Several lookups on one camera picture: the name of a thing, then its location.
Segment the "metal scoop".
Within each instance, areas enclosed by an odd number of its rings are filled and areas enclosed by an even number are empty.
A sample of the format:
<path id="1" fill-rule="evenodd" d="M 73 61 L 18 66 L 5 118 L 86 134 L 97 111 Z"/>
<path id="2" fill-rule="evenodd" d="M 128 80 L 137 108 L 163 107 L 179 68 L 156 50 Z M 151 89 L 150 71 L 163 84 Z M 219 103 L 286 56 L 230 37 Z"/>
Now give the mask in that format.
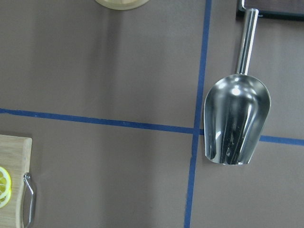
<path id="1" fill-rule="evenodd" d="M 267 87 L 248 74 L 258 15 L 246 9 L 236 72 L 220 79 L 205 99 L 205 156 L 214 163 L 248 164 L 270 111 Z"/>

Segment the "wooden mug tree stand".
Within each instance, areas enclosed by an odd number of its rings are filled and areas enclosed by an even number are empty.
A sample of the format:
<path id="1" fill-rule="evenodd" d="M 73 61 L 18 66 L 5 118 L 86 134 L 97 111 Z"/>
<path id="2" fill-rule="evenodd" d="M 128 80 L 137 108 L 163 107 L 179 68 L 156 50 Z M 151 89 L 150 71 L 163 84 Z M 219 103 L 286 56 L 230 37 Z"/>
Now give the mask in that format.
<path id="1" fill-rule="evenodd" d="M 149 0 L 95 0 L 100 5 L 113 10 L 131 10 L 146 4 Z"/>

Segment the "wooden cutting board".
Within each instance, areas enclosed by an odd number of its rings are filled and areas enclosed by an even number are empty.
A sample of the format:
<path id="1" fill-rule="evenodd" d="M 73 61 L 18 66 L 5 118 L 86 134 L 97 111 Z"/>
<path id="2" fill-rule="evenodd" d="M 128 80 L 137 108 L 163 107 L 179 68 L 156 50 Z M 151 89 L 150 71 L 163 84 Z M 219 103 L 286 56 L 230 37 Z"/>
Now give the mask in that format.
<path id="1" fill-rule="evenodd" d="M 23 201 L 25 184 L 23 176 L 29 172 L 32 139 L 9 135 L 0 136 L 0 165 L 11 177 L 11 198 L 0 209 L 2 228 L 23 227 Z"/>

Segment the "upper lemon slice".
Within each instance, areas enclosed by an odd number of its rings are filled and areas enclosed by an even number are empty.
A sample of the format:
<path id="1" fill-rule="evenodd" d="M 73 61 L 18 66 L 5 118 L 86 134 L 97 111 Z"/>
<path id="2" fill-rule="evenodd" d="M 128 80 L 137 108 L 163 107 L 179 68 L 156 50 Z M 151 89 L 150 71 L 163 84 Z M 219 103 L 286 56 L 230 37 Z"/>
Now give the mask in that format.
<path id="1" fill-rule="evenodd" d="M 5 207 L 11 198 L 11 177 L 9 172 L 0 168 L 0 207 Z"/>

